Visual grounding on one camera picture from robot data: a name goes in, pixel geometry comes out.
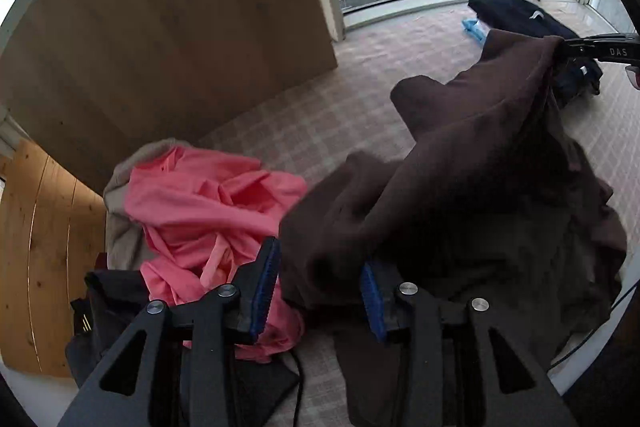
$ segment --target pink garment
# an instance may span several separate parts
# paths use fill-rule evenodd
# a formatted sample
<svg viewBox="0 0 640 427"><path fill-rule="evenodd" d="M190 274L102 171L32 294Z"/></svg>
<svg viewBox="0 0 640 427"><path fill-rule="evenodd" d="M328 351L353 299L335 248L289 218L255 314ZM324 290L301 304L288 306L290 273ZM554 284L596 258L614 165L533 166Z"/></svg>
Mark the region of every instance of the pink garment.
<svg viewBox="0 0 640 427"><path fill-rule="evenodd" d="M149 298L183 304L231 282L238 266L255 259L263 238L277 236L282 216L305 191L298 176L211 150L177 146L137 165L124 208L158 253L140 267ZM264 332L255 346L236 346L236 357L266 361L302 333L302 316L282 300L278 280Z"/></svg>

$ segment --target brown garment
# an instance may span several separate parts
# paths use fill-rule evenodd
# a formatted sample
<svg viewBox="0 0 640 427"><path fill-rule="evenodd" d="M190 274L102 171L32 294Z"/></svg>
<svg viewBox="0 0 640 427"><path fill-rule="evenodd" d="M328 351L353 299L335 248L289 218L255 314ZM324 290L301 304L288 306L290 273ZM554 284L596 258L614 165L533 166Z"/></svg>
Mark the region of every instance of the brown garment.
<svg viewBox="0 0 640 427"><path fill-rule="evenodd" d="M611 189L562 129L550 90L561 41L492 30L449 84L402 80L391 99L414 149L393 163L350 155L287 214L283 296L310 311L357 304L364 261L392 258L436 297L500 303L543 367L571 333L606 320L626 236ZM370 350L369 364L347 367L367 360L352 338L336 343L348 396L366 392L381 361ZM377 395L375 411L350 403L352 423L388 425L379 408L393 400Z"/></svg>

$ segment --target black cord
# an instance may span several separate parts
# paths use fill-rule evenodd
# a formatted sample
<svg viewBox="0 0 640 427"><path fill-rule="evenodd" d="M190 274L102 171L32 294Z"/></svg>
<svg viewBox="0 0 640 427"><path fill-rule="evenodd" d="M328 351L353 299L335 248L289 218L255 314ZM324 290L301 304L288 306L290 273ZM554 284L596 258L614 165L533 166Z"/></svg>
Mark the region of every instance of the black cord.
<svg viewBox="0 0 640 427"><path fill-rule="evenodd" d="M298 416L300 415L300 405L302 404L302 391L305 386L305 373L302 370L302 364L300 363L300 359L298 358L298 354L295 349L291 349L289 351L293 361L296 363L296 367L298 369L298 397L296 398L296 408L293 412L293 426L298 427Z"/></svg>
<svg viewBox="0 0 640 427"><path fill-rule="evenodd" d="M620 302L622 302L624 299L626 299L626 296L628 296L628 295L629 295L629 293L631 293L631 292L632 292L632 291L633 291L633 290L638 286L638 284L639 284L639 283L640 283L640 280L637 280L637 281L634 283L634 285L633 285L633 286L631 286L631 288L629 288L629 289L625 292L625 294L624 294L620 299L618 299L618 300L613 304L613 306L611 307L611 311L615 310L615 309L616 309L616 306L617 306L618 304L620 304ZM587 342L587 341L588 341L588 340L593 336L593 334L594 334L596 331L598 331L599 329L600 329L600 328L596 328L596 329L594 329L594 330L591 330L591 331L589 332L589 334L588 334L586 337L584 337L584 338L580 341L580 344L578 344L577 346L575 346L575 347L574 347L574 349L572 349L571 351L569 351L569 352L568 352L564 357L562 357L560 360L557 360L556 362L552 363L552 364L551 364L551 367L549 367L549 369L548 369L548 370L549 370L549 371L551 371L554 367L556 367L556 365L561 364L561 363L562 363L562 362L564 362L566 359L568 359L570 356L572 356L576 351L578 351L578 349L580 349L582 346L584 346L584 344L585 344L585 343L586 343L586 342Z"/></svg>

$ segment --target checkered cloth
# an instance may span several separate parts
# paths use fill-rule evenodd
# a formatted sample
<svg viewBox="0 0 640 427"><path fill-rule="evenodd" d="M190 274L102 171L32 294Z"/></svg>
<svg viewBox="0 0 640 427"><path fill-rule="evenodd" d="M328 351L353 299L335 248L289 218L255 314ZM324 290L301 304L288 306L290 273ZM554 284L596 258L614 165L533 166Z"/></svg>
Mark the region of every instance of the checkered cloth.
<svg viewBox="0 0 640 427"><path fill-rule="evenodd" d="M579 34L610 32L595 16L581 17L577 10L586 9L575 3L546 1L542 6ZM337 70L242 114L200 145L260 158L266 168L299 174L310 184L337 168L353 150L387 160L403 158L414 141L389 93L402 78L425 74L446 83L477 62L480 46L462 32L461 20L471 16L466 6L446 7L350 32L335 45ZM564 110L564 119L585 146L597 174L616 191L612 204L635 244L640 233L639 177L634 175L640 166L640 93L623 77L622 66L603 69L602 94L575 101ZM300 426L350 425L331 338L310 331L297 350L306 377ZM268 425L289 427L294 406L291 396Z"/></svg>

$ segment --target metal bolt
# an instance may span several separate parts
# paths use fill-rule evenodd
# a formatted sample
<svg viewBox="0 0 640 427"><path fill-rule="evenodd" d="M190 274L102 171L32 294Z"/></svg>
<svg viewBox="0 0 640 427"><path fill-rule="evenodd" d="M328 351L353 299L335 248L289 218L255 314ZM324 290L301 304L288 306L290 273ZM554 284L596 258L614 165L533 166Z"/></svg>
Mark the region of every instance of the metal bolt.
<svg viewBox="0 0 640 427"><path fill-rule="evenodd" d="M400 285L400 293L402 295L415 295L418 293L418 286L412 282L403 282Z"/></svg>
<svg viewBox="0 0 640 427"><path fill-rule="evenodd" d="M221 297L232 297L238 290L232 284L223 284L218 288L218 295Z"/></svg>
<svg viewBox="0 0 640 427"><path fill-rule="evenodd" d="M164 310L164 302L162 301L151 301L146 305L146 312L151 315L156 315Z"/></svg>
<svg viewBox="0 0 640 427"><path fill-rule="evenodd" d="M485 312L489 309L489 302L482 297L477 297L471 301L471 306L477 312Z"/></svg>

